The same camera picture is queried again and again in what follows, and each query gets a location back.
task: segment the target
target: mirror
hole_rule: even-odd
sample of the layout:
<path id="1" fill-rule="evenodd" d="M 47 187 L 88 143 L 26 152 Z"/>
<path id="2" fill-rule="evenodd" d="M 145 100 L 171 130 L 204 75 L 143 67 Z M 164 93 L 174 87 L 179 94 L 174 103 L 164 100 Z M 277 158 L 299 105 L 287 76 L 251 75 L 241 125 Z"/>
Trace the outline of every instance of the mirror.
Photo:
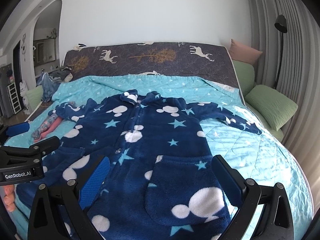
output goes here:
<path id="1" fill-rule="evenodd" d="M 34 66 L 40 66 L 56 60 L 55 39 L 33 41 Z"/>

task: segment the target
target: robe pocket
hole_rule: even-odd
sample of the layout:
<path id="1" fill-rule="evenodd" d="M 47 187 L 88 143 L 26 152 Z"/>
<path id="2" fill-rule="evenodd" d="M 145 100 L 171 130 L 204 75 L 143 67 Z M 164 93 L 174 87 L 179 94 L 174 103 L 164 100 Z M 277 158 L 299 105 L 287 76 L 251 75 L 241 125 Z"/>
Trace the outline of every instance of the robe pocket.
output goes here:
<path id="1" fill-rule="evenodd" d="M 211 168 L 212 156 L 160 155 L 149 180 L 145 209 L 156 223 L 195 225 L 229 216 L 221 186 Z"/>

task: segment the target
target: pink pillow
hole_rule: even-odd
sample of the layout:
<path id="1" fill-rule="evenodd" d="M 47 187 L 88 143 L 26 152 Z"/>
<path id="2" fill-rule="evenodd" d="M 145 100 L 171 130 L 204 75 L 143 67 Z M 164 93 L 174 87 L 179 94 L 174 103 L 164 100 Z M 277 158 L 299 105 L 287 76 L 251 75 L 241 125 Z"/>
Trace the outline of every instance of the pink pillow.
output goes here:
<path id="1" fill-rule="evenodd" d="M 250 48 L 238 41 L 231 39 L 229 53 L 233 60 L 242 61 L 253 65 L 261 56 L 262 51 Z"/>

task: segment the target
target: floor lamp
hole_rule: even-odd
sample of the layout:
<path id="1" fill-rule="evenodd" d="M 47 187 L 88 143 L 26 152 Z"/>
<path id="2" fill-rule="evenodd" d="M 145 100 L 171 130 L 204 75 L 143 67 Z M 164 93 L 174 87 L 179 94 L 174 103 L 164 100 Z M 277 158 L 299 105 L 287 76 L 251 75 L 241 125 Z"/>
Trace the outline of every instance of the floor lamp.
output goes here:
<path id="1" fill-rule="evenodd" d="M 280 70 L 281 70 L 282 55 L 283 55 L 283 34 L 288 32 L 287 20 L 282 14 L 277 17 L 277 20 L 275 22 L 275 27 L 278 31 L 281 32 L 281 50 L 280 50 L 280 63 L 279 63 L 279 68 L 278 68 L 278 72 L 277 72 L 277 77 L 276 77 L 276 81 L 273 85 L 274 89 L 276 89 L 276 87 L 278 85 Z"/>

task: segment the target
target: wooden floor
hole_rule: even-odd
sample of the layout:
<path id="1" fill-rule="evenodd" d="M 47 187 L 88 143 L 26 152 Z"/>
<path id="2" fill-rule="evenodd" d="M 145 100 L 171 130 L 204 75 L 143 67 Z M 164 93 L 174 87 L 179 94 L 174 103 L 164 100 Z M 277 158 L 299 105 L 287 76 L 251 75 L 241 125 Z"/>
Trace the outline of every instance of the wooden floor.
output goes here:
<path id="1" fill-rule="evenodd" d="M 2 122 L 4 125 L 14 125 L 17 123 L 22 123 L 28 118 L 28 115 L 25 114 L 22 110 L 17 114 L 14 114 L 9 119 L 2 118 Z"/>

